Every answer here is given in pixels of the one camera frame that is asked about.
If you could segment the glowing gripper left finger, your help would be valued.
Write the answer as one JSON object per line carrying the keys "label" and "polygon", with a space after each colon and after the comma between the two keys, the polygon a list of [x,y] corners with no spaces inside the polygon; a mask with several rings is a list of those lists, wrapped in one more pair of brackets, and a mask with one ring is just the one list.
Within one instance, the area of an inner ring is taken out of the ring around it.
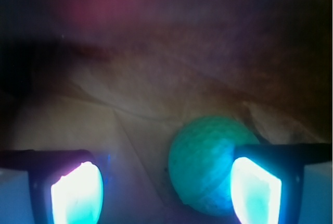
{"label": "glowing gripper left finger", "polygon": [[98,223],[103,200],[89,151],[1,152],[1,223]]}

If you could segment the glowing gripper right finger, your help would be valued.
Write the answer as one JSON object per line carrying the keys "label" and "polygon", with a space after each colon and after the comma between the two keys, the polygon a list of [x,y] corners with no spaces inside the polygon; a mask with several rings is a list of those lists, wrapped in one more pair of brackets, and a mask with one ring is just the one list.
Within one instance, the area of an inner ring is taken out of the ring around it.
{"label": "glowing gripper right finger", "polygon": [[240,223],[332,223],[332,145],[238,147],[230,190]]}

